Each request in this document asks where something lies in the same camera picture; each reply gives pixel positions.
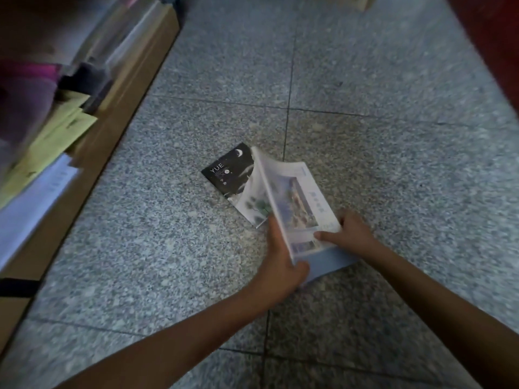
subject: wooden shelf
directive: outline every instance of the wooden shelf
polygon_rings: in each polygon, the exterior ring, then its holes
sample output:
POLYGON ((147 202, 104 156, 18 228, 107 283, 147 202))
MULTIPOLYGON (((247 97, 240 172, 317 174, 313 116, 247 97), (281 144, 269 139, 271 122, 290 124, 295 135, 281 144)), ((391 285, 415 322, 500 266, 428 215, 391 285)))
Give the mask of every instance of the wooden shelf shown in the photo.
MULTIPOLYGON (((179 31, 177 15, 164 6, 160 18, 135 43, 107 97, 95 116, 97 122, 69 154, 81 173, 49 210, 35 232, 0 273, 1 278, 41 281, 74 223, 105 164, 117 146, 142 97, 179 31)), ((0 352, 24 311, 26 298, 0 298, 0 352)))

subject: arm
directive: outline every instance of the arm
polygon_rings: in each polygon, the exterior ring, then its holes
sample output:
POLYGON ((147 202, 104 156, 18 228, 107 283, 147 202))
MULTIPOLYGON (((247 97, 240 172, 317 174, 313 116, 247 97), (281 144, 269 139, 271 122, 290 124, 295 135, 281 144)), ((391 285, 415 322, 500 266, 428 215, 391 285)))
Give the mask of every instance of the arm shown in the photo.
POLYGON ((316 238, 360 256, 377 270, 484 388, 519 387, 519 335, 377 241, 346 212, 338 233, 316 238))
POLYGON ((101 360, 55 389, 167 389, 234 333, 293 292, 308 271, 306 262, 292 265, 279 226, 270 217, 267 256, 246 287, 101 360))

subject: forearm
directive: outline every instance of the forearm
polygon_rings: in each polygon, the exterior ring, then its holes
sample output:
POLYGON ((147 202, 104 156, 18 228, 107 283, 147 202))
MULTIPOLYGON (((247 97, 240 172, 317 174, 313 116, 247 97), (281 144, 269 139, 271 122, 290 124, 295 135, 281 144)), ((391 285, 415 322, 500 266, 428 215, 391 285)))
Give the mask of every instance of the forearm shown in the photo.
POLYGON ((484 387, 519 387, 519 335, 389 248, 365 258, 484 387))
POLYGON ((167 389, 268 306, 250 287, 91 366, 56 389, 167 389))

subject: black strap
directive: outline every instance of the black strap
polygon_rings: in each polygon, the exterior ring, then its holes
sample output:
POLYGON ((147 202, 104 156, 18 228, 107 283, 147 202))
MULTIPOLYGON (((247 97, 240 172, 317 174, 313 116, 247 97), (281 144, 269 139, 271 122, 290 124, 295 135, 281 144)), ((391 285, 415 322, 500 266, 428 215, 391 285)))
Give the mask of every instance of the black strap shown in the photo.
POLYGON ((22 279, 0 279, 0 297, 31 298, 38 292, 41 281, 22 279))

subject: granite floor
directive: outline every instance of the granite floor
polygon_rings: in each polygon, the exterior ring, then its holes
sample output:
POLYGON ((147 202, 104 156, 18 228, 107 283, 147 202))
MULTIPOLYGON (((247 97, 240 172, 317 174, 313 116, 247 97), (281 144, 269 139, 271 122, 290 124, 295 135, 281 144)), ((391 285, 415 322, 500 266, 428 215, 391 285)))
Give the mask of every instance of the granite floor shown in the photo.
MULTIPOLYGON (((242 287, 265 251, 200 173, 240 142, 519 331, 519 123, 444 0, 189 0, 185 27, 0 370, 51 388, 242 287)), ((362 263, 298 291, 175 388, 476 388, 362 263)))

